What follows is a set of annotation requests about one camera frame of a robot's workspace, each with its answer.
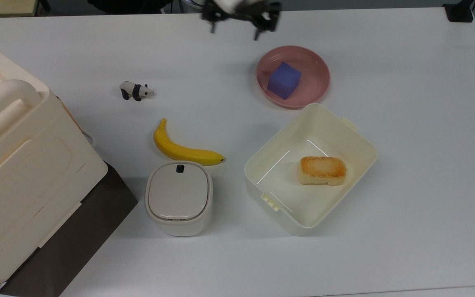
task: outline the toasted bread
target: toasted bread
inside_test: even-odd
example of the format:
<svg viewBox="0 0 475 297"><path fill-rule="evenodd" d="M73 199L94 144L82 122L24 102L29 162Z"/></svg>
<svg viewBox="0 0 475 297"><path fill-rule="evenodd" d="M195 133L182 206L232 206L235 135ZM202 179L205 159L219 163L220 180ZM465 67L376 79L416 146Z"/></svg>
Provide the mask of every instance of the toasted bread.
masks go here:
<svg viewBox="0 0 475 297"><path fill-rule="evenodd" d="M307 156L300 160L298 181L301 184L336 186L346 177L346 165L339 158Z"/></svg>

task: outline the white plastic container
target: white plastic container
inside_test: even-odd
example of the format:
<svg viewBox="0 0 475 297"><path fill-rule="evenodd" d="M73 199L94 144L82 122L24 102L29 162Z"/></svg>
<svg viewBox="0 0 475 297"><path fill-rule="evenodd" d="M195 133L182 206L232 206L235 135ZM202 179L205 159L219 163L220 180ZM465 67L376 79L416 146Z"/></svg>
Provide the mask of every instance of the white plastic container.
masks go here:
<svg viewBox="0 0 475 297"><path fill-rule="evenodd" d="M107 170L51 90L0 53L0 283Z"/></svg>
<svg viewBox="0 0 475 297"><path fill-rule="evenodd" d="M338 186L298 182L298 162L305 156L341 158L347 173ZM373 165L377 150L320 104L310 104L245 164L247 191L281 226L302 235L317 226Z"/></svg>
<svg viewBox="0 0 475 297"><path fill-rule="evenodd" d="M212 188L212 178L202 165L183 160L163 163L149 176L146 211L169 235L196 235L212 216Z"/></svg>

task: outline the white lid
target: white lid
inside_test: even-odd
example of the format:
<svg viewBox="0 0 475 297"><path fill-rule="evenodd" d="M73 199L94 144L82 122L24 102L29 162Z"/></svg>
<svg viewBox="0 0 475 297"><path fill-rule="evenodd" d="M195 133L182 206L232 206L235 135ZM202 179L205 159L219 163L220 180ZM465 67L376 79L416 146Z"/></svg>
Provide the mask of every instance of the white lid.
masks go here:
<svg viewBox="0 0 475 297"><path fill-rule="evenodd" d="M164 220L195 218L208 202L208 180L205 172L195 164L164 164L150 180L147 192L150 211Z"/></svg>

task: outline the panda leg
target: panda leg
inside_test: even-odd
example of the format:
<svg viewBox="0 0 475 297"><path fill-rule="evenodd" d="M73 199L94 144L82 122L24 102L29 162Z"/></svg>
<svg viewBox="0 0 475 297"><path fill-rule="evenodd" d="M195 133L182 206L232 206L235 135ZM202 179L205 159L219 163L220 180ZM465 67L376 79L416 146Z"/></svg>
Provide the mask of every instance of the panda leg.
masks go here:
<svg viewBox="0 0 475 297"><path fill-rule="evenodd" d="M124 98L125 100L129 100L128 92L126 92L126 90L124 90L124 89L120 89L120 90L122 92L122 98Z"/></svg>

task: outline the blue foam block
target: blue foam block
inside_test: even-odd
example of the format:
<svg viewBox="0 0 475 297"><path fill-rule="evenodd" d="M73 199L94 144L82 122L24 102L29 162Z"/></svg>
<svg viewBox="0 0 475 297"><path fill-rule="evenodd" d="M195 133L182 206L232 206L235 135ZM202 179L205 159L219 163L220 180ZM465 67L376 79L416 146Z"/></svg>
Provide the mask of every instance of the blue foam block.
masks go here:
<svg viewBox="0 0 475 297"><path fill-rule="evenodd" d="M302 73L289 64L282 62L270 75L267 89L277 94L282 99L287 99L300 83Z"/></svg>

